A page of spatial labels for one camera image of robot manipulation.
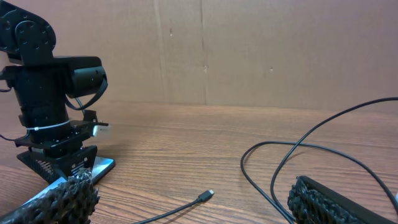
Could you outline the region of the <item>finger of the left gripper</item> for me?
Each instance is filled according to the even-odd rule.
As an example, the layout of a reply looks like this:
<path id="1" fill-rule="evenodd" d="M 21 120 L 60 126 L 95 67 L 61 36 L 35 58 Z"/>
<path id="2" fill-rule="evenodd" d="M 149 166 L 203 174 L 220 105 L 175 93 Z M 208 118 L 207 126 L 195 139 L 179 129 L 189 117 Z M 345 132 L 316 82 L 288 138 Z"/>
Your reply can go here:
<path id="1" fill-rule="evenodd" d="M 55 173 L 64 179 L 77 175 L 80 169 L 92 169 L 98 148 L 88 146 L 77 150 L 73 154 L 59 158 L 52 165 Z"/>
<path id="2" fill-rule="evenodd" d="M 29 151 L 18 154 L 17 158 L 36 174 L 41 176 L 48 184 L 52 184 L 60 178 L 59 174 L 54 171 L 49 162 L 32 159 Z"/>

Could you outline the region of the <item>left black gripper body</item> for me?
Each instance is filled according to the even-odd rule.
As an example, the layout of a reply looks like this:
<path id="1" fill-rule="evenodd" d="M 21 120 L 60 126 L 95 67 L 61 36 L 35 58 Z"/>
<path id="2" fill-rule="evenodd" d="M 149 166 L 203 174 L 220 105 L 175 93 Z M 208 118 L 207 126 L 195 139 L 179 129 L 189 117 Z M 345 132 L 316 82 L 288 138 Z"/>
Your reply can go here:
<path id="1" fill-rule="evenodd" d="M 81 149 L 83 142 L 92 137 L 95 125 L 109 126 L 97 119 L 96 111 L 88 110 L 81 121 L 68 120 L 53 126 L 29 128 L 29 136 L 16 140 L 15 145 L 28 147 L 30 152 L 44 157 L 63 157 Z"/>

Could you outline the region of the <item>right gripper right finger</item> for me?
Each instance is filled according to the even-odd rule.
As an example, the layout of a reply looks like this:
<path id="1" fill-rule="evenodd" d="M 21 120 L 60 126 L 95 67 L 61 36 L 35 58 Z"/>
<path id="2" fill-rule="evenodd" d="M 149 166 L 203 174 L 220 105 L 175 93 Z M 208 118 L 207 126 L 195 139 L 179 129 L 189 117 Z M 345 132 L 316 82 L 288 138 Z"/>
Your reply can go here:
<path id="1" fill-rule="evenodd" d="M 394 224 L 304 175 L 297 177 L 287 205 L 297 223 Z"/>

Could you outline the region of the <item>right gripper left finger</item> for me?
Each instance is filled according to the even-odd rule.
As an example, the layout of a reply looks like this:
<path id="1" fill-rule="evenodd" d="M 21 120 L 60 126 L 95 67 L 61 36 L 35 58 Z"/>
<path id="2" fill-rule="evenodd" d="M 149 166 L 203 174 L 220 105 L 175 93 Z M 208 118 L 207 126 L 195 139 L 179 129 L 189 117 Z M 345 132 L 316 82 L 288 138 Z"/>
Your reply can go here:
<path id="1" fill-rule="evenodd" d="M 100 200 L 90 168 L 1 217 L 1 224 L 90 223 Z"/>

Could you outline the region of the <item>blue Galaxy smartphone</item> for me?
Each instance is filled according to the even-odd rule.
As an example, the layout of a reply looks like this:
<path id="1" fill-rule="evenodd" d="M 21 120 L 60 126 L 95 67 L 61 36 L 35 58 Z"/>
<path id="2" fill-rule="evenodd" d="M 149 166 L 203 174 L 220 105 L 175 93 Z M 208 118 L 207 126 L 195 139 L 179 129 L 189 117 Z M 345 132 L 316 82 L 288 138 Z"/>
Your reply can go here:
<path id="1" fill-rule="evenodd" d="M 93 170 L 91 171 L 91 182 L 95 185 L 97 184 L 100 179 L 102 179 L 114 166 L 116 165 L 114 159 L 104 158 L 96 156 L 95 163 L 93 166 Z M 57 188 L 61 183 L 66 182 L 66 180 L 61 177 L 54 182 L 52 182 L 49 186 L 39 192 L 37 195 L 33 196 L 30 200 L 24 203 L 28 204 L 29 202 L 43 197 L 48 191 Z"/>

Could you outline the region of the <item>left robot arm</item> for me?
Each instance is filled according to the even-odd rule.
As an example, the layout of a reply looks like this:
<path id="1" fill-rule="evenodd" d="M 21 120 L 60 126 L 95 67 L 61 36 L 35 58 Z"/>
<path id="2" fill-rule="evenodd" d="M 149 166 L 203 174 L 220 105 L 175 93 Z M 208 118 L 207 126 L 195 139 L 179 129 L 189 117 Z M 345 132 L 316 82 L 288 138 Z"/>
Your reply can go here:
<path id="1" fill-rule="evenodd" d="M 98 57 L 54 56 L 55 45 L 47 21 L 1 2 L 1 50 L 10 61 L 1 79 L 16 94 L 19 120 L 27 131 L 14 141 L 26 147 L 18 158 L 48 183 L 75 176 L 83 168 L 98 182 L 115 162 L 83 143 L 108 127 L 90 108 L 108 87 L 106 72 Z"/>

